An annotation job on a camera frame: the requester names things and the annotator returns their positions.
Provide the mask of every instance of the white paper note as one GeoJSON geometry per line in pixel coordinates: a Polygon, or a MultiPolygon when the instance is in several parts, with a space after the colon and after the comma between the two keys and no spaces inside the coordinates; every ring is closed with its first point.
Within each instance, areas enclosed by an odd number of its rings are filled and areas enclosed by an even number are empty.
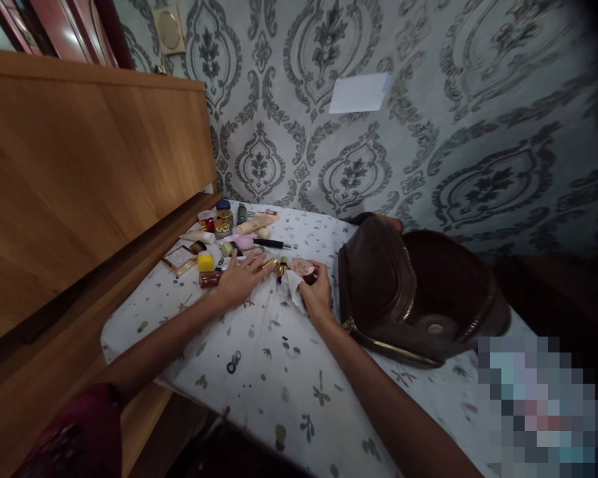
{"type": "Polygon", "coordinates": [[[334,84],[330,114],[378,111],[392,72],[339,78],[334,84]]]}

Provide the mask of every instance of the wallpaper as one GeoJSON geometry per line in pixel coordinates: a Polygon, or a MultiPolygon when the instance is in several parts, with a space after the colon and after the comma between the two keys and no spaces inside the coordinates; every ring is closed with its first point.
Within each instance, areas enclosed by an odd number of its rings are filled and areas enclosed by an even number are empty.
{"type": "Polygon", "coordinates": [[[372,210],[475,252],[598,252],[598,35],[570,0],[115,0],[138,70],[207,85],[226,197],[372,210]],[[339,77],[392,72],[378,112],[339,77]]]}

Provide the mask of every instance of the red clothing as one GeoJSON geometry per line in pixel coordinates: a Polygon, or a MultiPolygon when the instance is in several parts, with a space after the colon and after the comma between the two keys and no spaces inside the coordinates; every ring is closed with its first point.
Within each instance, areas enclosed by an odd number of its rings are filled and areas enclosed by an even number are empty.
{"type": "Polygon", "coordinates": [[[115,387],[88,387],[60,410],[13,476],[119,478],[120,410],[115,387]]]}

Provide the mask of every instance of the gold jar lid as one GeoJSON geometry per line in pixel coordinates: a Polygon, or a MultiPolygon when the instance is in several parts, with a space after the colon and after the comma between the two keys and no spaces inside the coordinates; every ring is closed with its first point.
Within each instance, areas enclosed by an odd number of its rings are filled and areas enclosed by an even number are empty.
{"type": "Polygon", "coordinates": [[[217,232],[228,232],[231,229],[231,223],[222,219],[218,218],[215,221],[215,231],[217,232]]]}

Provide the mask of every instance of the wooden wardrobe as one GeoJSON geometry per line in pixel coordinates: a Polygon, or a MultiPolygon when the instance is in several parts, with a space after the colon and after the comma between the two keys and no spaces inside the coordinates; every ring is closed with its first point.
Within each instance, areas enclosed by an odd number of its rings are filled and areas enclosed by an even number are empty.
{"type": "MultiPolygon", "coordinates": [[[[0,477],[106,365],[104,322],[216,178],[204,83],[0,51],[0,477]]],[[[125,476],[170,394],[125,411],[125,476]]]]}

